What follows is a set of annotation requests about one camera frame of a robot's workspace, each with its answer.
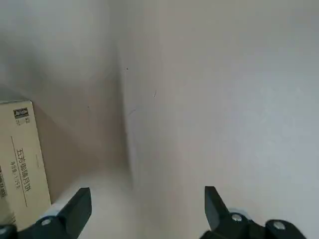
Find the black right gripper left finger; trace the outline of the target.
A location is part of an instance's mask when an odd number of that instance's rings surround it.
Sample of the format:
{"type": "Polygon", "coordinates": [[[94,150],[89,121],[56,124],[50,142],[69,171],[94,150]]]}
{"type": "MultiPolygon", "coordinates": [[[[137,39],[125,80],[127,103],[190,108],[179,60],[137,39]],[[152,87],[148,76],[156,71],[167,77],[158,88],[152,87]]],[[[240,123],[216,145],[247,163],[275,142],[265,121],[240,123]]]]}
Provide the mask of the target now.
{"type": "Polygon", "coordinates": [[[54,216],[39,219],[24,230],[0,226],[1,239],[77,239],[91,216],[90,188],[80,188],[54,216]]]}

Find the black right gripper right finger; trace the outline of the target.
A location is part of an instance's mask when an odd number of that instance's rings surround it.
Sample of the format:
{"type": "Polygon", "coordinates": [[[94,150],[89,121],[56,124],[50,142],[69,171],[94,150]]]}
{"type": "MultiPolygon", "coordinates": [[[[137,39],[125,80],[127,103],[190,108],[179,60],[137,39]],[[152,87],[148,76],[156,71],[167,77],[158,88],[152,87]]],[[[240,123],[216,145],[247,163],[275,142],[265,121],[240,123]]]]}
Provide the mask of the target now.
{"type": "Polygon", "coordinates": [[[203,239],[305,239],[292,223],[268,220],[263,226],[239,212],[230,212],[214,186],[204,188],[204,208],[210,230],[203,239]]]}

